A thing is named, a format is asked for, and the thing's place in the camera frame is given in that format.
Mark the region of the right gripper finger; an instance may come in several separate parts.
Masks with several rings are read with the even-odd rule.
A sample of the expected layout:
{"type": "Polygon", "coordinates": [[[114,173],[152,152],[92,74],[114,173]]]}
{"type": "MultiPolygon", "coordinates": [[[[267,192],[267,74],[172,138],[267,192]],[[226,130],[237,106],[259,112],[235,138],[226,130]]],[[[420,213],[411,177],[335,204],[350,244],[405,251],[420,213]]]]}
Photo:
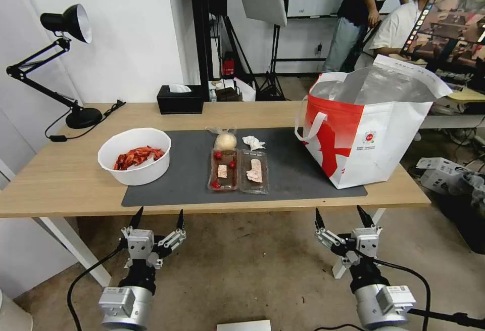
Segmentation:
{"type": "Polygon", "coordinates": [[[357,205],[357,212],[360,216],[363,227],[356,229],[356,239],[378,240],[381,227],[375,225],[372,217],[360,205],[357,205]]]}
{"type": "Polygon", "coordinates": [[[336,255],[345,255],[348,251],[345,239],[328,230],[323,222],[318,208],[315,208],[315,237],[332,253],[336,255]]]}

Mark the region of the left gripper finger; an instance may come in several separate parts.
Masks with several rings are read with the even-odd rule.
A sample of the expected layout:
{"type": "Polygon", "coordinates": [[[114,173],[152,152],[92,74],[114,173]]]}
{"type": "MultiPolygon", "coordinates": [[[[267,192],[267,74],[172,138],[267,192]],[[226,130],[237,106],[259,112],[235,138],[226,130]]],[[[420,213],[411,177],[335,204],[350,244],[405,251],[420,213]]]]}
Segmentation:
{"type": "Polygon", "coordinates": [[[155,236],[154,252],[159,259],[164,259],[171,255],[186,240],[184,229],[184,215],[181,209],[178,215],[176,229],[168,235],[155,236]]]}
{"type": "Polygon", "coordinates": [[[138,229],[143,210],[144,206],[141,206],[139,210],[132,216],[129,225],[121,229],[121,232],[123,234],[123,237],[120,238],[121,250],[128,248],[128,237],[133,233],[134,230],[138,229]]]}

